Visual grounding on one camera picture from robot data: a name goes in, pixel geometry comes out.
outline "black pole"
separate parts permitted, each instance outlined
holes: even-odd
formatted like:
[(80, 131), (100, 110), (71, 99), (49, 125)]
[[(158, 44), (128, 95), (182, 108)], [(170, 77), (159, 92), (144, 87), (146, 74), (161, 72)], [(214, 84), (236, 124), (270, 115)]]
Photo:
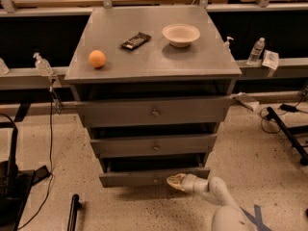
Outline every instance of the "black pole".
[(269, 112), (269, 114), (267, 115), (267, 119), (273, 118), (276, 121), (277, 125), (281, 128), (281, 130), (288, 137), (289, 141), (292, 143), (292, 146), (294, 146), (295, 149), (300, 154), (300, 156), (301, 156), (300, 163), (303, 166), (308, 166), (308, 154), (307, 154), (307, 152), (300, 145), (300, 143), (297, 141), (295, 136), (289, 131), (288, 127), (283, 123), (283, 121), (279, 118), (279, 116), (276, 114), (276, 112), (271, 107), (267, 107), (267, 110)]
[(81, 204), (79, 203), (79, 195), (74, 194), (71, 198), (67, 231), (74, 231), (75, 230), (77, 211), (80, 207), (81, 207)]

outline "white robotic arm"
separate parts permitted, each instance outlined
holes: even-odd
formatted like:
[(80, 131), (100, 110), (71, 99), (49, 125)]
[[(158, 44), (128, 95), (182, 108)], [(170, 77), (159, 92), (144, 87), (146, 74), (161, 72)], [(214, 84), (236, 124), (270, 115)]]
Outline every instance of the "white robotic arm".
[(209, 181), (193, 174), (170, 176), (167, 182), (175, 189), (197, 193), (210, 203), (221, 205), (212, 220), (212, 231), (256, 231), (227, 189), (225, 182), (213, 177)]

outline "beige floor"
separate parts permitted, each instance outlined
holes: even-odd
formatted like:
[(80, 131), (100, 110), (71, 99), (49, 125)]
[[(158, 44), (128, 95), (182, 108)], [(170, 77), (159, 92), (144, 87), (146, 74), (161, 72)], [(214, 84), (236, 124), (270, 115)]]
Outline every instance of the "beige floor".
[[(270, 105), (275, 110), (279, 106)], [(297, 152), (282, 132), (268, 134), (262, 130), (259, 113), (267, 106), (260, 105), (256, 112), (242, 106), (231, 107), (219, 127), (217, 143), (207, 162), (210, 177), (221, 177), (240, 206), (251, 215), (255, 216), (254, 206), (260, 206), (263, 223), (269, 230), (308, 230), (305, 216), (308, 167), (299, 164)], [(308, 103), (298, 108), (308, 111)], [(286, 114), (281, 118), (290, 126), (308, 125), (305, 114)], [(264, 125), (271, 131), (277, 129), (273, 123), (264, 122)], [(49, 166), (48, 106), (30, 109), (17, 126), (19, 169)], [(70, 201), (75, 193), (80, 195), (83, 206), (78, 212), (77, 231), (211, 230), (217, 206), (198, 195), (188, 195), (168, 186), (103, 188), (98, 179), (101, 167), (73, 109), (64, 108), (61, 115), (53, 115), (53, 131), (55, 178), (51, 193), (38, 216), (21, 230), (66, 230)], [(3, 133), (8, 132), (2, 132), (2, 140), (9, 138)], [(1, 148), (0, 159), (6, 157)], [(20, 225), (39, 208), (47, 183), (48, 180), (32, 187)]]

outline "clear plastic bottle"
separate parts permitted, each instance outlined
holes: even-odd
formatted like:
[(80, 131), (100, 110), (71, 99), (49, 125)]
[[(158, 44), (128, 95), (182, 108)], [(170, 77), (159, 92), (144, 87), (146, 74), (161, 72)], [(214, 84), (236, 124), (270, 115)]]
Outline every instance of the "clear plastic bottle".
[(247, 64), (249, 64), (249, 65), (256, 64), (258, 59), (261, 56), (261, 53), (262, 53), (264, 47), (265, 47), (265, 39), (264, 38), (260, 38), (258, 41), (256, 41), (252, 50), (251, 50), (251, 52), (250, 52), (250, 56), (248, 58)]
[(33, 57), (37, 59), (35, 65), (41, 76), (50, 76), (53, 74), (53, 70), (49, 62), (43, 57), (41, 57), (39, 53), (35, 53)]
[(6, 63), (0, 58), (0, 74), (6, 74), (9, 72), (9, 68)]

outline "cabinet top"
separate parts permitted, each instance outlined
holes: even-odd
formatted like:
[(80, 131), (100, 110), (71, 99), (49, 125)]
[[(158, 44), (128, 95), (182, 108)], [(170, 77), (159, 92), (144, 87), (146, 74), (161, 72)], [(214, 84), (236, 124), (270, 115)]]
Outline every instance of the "cabinet top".
[[(200, 38), (176, 48), (163, 36), (170, 24), (189, 24)], [(120, 45), (138, 32), (151, 40), (130, 51)], [(89, 64), (89, 54), (101, 50), (102, 68)], [(69, 83), (104, 83), (236, 77), (241, 74), (204, 8), (197, 6), (127, 7), (93, 10), (65, 79)]]

